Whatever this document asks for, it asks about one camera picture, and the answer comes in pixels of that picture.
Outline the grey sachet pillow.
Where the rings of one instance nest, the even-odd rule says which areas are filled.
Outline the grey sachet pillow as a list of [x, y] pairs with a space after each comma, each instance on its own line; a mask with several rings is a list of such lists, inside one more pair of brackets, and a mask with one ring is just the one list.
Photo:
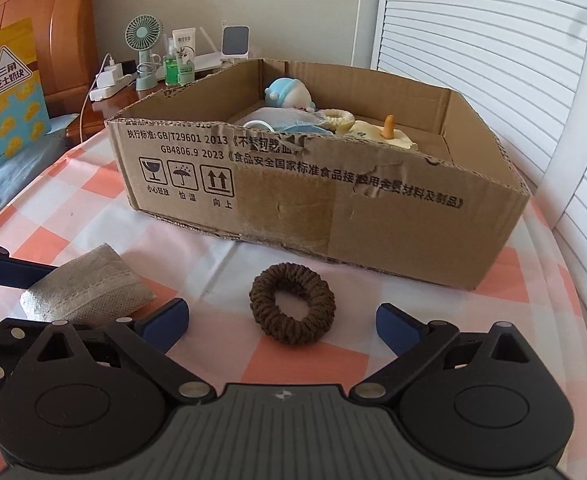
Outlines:
[[147, 306], [156, 295], [108, 244], [68, 261], [22, 292], [32, 321], [99, 327]]

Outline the brown knitted scrunchie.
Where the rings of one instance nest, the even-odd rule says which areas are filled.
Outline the brown knitted scrunchie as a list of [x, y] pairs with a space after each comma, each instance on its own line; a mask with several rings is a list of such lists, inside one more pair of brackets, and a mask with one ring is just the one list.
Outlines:
[[336, 316], [336, 298], [328, 283], [299, 263], [277, 263], [258, 274], [249, 300], [264, 334], [289, 346], [314, 344]]

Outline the yellow cleaning cloth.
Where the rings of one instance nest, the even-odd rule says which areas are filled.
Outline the yellow cleaning cloth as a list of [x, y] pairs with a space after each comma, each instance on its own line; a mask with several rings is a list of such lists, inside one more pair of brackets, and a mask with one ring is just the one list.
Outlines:
[[418, 151], [418, 145], [401, 129], [394, 129], [389, 138], [385, 136], [385, 132], [385, 127], [364, 122], [363, 120], [356, 120], [353, 126], [344, 133], [344, 136], [346, 138], [393, 145], [406, 151]]

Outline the cream knitted scrunchie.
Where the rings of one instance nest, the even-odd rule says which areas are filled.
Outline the cream knitted scrunchie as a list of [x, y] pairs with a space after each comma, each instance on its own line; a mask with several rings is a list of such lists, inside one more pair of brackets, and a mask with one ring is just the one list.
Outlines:
[[325, 110], [318, 110], [317, 114], [322, 119], [319, 125], [336, 134], [347, 133], [355, 122], [354, 115], [347, 110], [325, 108]]

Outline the light blue face mask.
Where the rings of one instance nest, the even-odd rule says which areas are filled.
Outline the light blue face mask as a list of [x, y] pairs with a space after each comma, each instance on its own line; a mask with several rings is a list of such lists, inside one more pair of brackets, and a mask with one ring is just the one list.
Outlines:
[[235, 121], [237, 126], [280, 133], [331, 134], [324, 117], [296, 108], [262, 107]]

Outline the light blue round doll toy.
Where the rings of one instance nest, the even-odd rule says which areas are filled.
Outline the light blue round doll toy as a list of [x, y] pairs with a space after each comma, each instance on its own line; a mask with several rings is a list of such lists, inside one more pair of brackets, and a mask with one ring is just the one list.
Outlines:
[[264, 91], [265, 103], [271, 107], [290, 107], [314, 112], [315, 104], [307, 86], [299, 79], [281, 77]]

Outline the blue grey bed sheet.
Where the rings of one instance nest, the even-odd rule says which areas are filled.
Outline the blue grey bed sheet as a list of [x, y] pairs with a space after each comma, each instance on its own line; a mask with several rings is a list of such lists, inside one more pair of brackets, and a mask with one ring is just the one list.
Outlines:
[[51, 121], [51, 129], [28, 148], [0, 165], [0, 211], [67, 150], [66, 127], [77, 114]]

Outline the pink white checkered tablecloth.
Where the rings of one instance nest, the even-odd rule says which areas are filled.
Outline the pink white checkered tablecloth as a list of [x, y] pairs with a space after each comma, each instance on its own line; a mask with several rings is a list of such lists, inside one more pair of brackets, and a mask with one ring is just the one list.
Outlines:
[[558, 252], [477, 292], [134, 210], [109, 136], [0, 213], [6, 479], [587, 479]]

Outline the yellow blue snack bag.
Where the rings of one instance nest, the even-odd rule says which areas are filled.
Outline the yellow blue snack bag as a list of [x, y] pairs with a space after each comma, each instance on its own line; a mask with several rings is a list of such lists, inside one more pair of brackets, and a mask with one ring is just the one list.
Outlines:
[[0, 165], [50, 130], [32, 21], [0, 29]]

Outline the wooden nightstand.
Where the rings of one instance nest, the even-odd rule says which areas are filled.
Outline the wooden nightstand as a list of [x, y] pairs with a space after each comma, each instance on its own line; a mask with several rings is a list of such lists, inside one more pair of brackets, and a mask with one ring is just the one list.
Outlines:
[[82, 113], [66, 127], [66, 140], [69, 146], [80, 144], [104, 128], [104, 121], [118, 114], [120, 110], [135, 104], [149, 94], [163, 90], [165, 84], [161, 81], [156, 88], [137, 91], [135, 84], [130, 84], [112, 98], [100, 102], [89, 101]]

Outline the white power strip with charger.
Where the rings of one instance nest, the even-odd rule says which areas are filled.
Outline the white power strip with charger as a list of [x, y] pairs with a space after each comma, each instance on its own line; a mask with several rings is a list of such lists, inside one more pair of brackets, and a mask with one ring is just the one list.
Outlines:
[[88, 92], [88, 98], [92, 102], [110, 99], [133, 81], [132, 74], [124, 73], [123, 64], [115, 62], [113, 56], [107, 54]]

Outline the green clear bottle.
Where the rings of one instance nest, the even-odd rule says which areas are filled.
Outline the green clear bottle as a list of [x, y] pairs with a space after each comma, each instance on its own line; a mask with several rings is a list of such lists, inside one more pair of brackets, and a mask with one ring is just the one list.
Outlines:
[[165, 85], [167, 87], [175, 87], [179, 85], [178, 81], [178, 64], [177, 54], [174, 44], [174, 40], [170, 38], [167, 40], [166, 53], [163, 58], [164, 70], [165, 70]]

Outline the pale green tube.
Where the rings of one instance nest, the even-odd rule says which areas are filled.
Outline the pale green tube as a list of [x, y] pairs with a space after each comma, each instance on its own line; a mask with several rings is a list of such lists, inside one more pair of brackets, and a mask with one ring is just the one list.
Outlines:
[[178, 67], [178, 83], [181, 86], [187, 86], [194, 82], [194, 48], [185, 44], [179, 48], [176, 54]]

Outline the white cosmetic tube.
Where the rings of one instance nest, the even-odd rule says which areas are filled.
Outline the white cosmetic tube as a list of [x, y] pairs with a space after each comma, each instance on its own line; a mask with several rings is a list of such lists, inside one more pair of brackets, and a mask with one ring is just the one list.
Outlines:
[[176, 51], [193, 58], [196, 55], [196, 32], [194, 27], [174, 29], [172, 37]]

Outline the white phone stand with screen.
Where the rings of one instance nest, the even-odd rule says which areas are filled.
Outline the white phone stand with screen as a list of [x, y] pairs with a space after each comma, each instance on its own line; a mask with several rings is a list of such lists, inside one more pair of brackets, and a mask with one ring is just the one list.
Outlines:
[[246, 25], [226, 25], [223, 27], [222, 58], [249, 58], [250, 28]]

